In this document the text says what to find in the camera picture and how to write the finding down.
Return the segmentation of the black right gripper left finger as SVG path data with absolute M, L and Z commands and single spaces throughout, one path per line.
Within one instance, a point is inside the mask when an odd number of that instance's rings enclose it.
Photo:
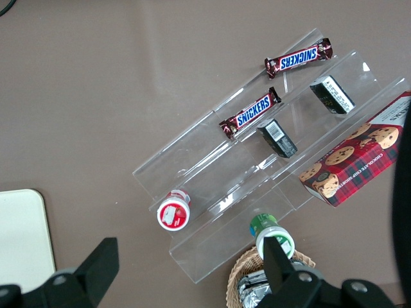
M 118 271 L 118 240 L 105 238 L 72 273 L 59 273 L 46 282 L 46 306 L 97 307 Z

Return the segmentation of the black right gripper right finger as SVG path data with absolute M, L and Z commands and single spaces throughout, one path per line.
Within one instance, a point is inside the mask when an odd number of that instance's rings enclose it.
M 314 273 L 296 270 L 277 239 L 264 238 L 264 271 L 271 293 L 260 307 L 315 307 L 320 295 L 321 280 Z

